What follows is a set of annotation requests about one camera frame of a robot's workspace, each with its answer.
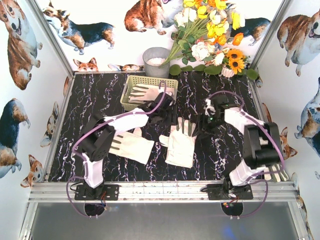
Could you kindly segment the white glove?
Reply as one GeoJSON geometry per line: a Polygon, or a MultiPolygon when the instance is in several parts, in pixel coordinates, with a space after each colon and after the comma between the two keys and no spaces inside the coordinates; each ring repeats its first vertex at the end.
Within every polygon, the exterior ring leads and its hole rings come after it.
{"type": "Polygon", "coordinates": [[[162,95],[165,90],[164,86],[149,85],[139,83],[132,87],[129,93],[129,103],[144,103],[148,101],[154,101],[158,95],[162,95]]]}
{"type": "Polygon", "coordinates": [[[142,130],[137,127],[133,133],[125,131],[115,135],[109,153],[146,165],[154,144],[153,140],[142,137],[142,130]]]}
{"type": "Polygon", "coordinates": [[[196,124],[182,117],[177,118],[177,125],[170,127],[169,136],[160,135],[159,142],[167,147],[165,162],[168,165],[192,168],[196,136],[192,136],[196,124]]]}
{"type": "Polygon", "coordinates": [[[264,179],[267,181],[274,182],[286,182],[289,181],[289,176],[284,169],[282,169],[281,164],[274,164],[272,166],[266,167],[264,169],[264,179]]]}

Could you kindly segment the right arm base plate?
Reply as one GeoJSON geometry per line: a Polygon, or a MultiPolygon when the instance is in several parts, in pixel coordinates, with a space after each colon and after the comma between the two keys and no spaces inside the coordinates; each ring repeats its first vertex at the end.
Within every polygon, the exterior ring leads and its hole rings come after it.
{"type": "Polygon", "coordinates": [[[249,184],[244,186],[208,184],[206,189],[209,200],[252,200],[254,198],[249,184]]]}

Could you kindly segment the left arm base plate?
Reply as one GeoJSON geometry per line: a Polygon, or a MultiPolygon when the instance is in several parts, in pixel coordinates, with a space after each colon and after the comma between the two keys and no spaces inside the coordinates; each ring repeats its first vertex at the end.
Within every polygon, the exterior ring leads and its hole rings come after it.
{"type": "Polygon", "coordinates": [[[119,197],[118,184],[100,184],[96,188],[91,188],[87,184],[78,185],[75,190],[74,199],[76,201],[106,200],[117,201],[119,197]]]}

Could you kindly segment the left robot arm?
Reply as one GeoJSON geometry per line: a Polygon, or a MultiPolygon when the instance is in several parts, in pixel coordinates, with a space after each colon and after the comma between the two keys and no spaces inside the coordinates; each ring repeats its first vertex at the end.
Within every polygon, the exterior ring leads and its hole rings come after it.
{"type": "Polygon", "coordinates": [[[161,122],[174,99],[161,92],[155,100],[116,116],[92,117],[72,151],[83,159],[84,181],[95,189],[103,181],[103,160],[108,154],[146,164],[155,142],[142,136],[141,128],[161,122]]]}

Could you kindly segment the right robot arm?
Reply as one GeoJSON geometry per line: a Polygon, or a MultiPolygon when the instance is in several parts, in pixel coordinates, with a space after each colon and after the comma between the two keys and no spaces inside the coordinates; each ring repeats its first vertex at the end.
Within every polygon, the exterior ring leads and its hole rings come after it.
{"type": "Polygon", "coordinates": [[[223,124],[233,126],[243,135],[243,160],[228,175],[232,186],[247,185],[268,167],[284,162],[278,125],[254,118],[241,105],[229,103],[223,96],[205,100],[192,135],[214,135],[223,124]]]}

